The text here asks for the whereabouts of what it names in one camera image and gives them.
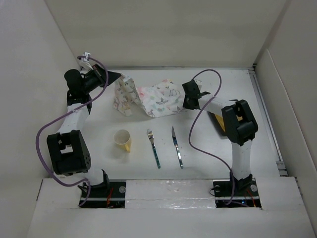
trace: red wire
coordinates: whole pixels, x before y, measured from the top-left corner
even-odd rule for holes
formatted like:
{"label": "red wire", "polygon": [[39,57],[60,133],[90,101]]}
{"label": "red wire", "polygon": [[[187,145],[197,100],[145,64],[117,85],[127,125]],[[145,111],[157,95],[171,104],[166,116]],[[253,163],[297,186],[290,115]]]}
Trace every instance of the red wire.
{"label": "red wire", "polygon": [[113,188],[110,190],[110,194],[109,194],[108,197],[107,197],[107,206],[106,206],[106,207],[108,207],[109,204],[110,204],[110,198],[111,198],[111,196],[112,196],[112,192],[113,192]]}
{"label": "red wire", "polygon": [[252,202],[253,202],[253,206],[256,207],[256,203],[254,202],[253,196],[252,194],[249,192],[249,190],[247,189],[248,194],[251,196],[252,198]]}

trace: white table surface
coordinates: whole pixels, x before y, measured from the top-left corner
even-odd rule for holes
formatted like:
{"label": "white table surface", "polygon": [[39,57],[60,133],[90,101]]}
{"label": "white table surface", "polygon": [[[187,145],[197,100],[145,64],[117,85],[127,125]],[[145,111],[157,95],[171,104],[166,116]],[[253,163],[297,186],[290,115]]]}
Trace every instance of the white table surface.
{"label": "white table surface", "polygon": [[[155,70],[117,70],[131,76],[136,86],[152,86],[164,79],[175,84],[188,82],[204,68],[163,68]],[[226,99],[245,99],[258,122],[259,131],[252,145],[251,170],[255,177],[278,177],[276,153],[270,145],[264,121],[256,100],[248,70],[219,69],[222,88],[218,96]],[[202,80],[203,91],[212,94],[217,90],[219,79],[213,72],[205,72],[197,77]],[[91,93],[94,97],[100,92]],[[151,118],[133,105],[133,115],[125,117],[112,107],[114,84],[93,102],[90,116],[82,129],[92,159],[92,168],[85,176],[94,177],[95,171],[104,169],[110,179],[221,179],[229,177],[228,168],[222,162],[200,153],[190,147],[188,134],[198,110],[177,115]],[[184,169],[179,166],[176,150],[171,138],[174,126]],[[147,137],[147,129],[153,131],[161,169],[157,168],[152,147]],[[114,133],[126,129],[132,137],[131,153],[117,148]],[[223,158],[231,165],[232,148],[228,139],[221,138],[207,112],[203,112],[193,134],[193,144]]]}

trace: fork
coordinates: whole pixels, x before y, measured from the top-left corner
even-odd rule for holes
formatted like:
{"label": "fork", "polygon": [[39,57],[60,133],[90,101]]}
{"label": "fork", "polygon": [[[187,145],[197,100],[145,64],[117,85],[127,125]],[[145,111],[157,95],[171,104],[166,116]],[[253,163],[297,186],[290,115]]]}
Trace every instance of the fork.
{"label": "fork", "polygon": [[158,168],[160,169],[159,158],[158,158],[157,150],[156,150],[155,145],[154,145],[154,136],[153,136],[153,132],[151,131],[151,129],[148,129],[148,138],[152,144],[152,149],[153,149],[153,153],[155,156],[155,160],[157,162]]}

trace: white enclosure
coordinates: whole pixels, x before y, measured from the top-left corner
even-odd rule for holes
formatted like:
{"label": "white enclosure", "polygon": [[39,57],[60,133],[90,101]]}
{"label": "white enclosure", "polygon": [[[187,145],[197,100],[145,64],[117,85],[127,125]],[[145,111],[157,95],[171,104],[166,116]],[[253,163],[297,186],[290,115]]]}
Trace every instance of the white enclosure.
{"label": "white enclosure", "polygon": [[[1,237],[254,237],[256,233],[262,237],[314,237],[316,42],[316,0],[0,1]],[[259,183],[263,209],[215,209],[208,193],[172,197],[176,203],[197,202],[185,211],[161,209],[166,197],[146,198],[142,193],[135,197],[129,193],[130,207],[121,211],[79,209],[76,187],[65,188],[47,178],[36,154],[35,136],[41,126],[66,112],[63,75],[71,68],[79,69],[76,56],[84,51],[142,86],[167,78],[181,84],[202,69],[158,66],[226,67],[217,68],[224,78],[220,95],[246,99],[259,124],[251,170]],[[201,80],[207,91],[216,90],[215,75],[204,74]],[[94,166],[86,176],[100,179],[94,172],[106,167],[110,179],[130,179],[131,188],[140,192],[145,187],[134,179],[144,179],[147,185],[151,184],[147,179],[196,179],[198,195],[209,188],[211,179],[229,176],[220,162],[188,147],[189,127],[197,112],[158,119],[136,112],[125,118],[112,108],[112,98],[113,85],[94,102],[82,130]],[[111,122],[104,126],[108,119]],[[46,136],[60,125],[52,125],[41,136],[48,164]],[[172,125],[183,145],[184,170],[174,157],[175,163],[169,159],[169,154],[176,154],[172,144],[164,145]],[[143,160],[151,152],[151,147],[141,149],[143,144],[149,145],[146,136],[133,140],[128,158],[110,149],[109,135],[121,127],[134,137],[143,127],[153,128],[166,166],[158,172],[155,162]],[[207,114],[195,130],[195,143],[231,165],[230,143],[215,133]],[[285,162],[290,178],[279,176],[279,160]],[[64,181],[77,181],[85,175]],[[161,192],[159,186],[152,188],[158,189],[154,194]],[[136,208],[140,204],[144,209]],[[113,229],[119,221],[128,224],[120,232]],[[145,224],[160,224],[161,229],[144,229]]]}
{"label": "white enclosure", "polygon": [[285,0],[46,0],[75,55],[110,66],[252,66]]}

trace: yellow object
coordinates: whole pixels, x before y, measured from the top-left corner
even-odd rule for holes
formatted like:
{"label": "yellow object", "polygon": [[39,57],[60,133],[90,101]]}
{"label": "yellow object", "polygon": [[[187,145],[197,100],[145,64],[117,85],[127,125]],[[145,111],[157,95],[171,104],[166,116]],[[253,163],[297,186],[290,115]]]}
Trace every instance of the yellow object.
{"label": "yellow object", "polygon": [[113,135],[115,143],[123,150],[131,151],[131,136],[127,130],[119,130]]}
{"label": "yellow object", "polygon": [[221,126],[221,129],[222,129],[224,132],[226,132],[226,129],[224,128],[223,118],[222,118],[221,116],[216,115],[216,114],[215,114],[215,116],[216,116],[216,119],[217,119],[219,125]]}

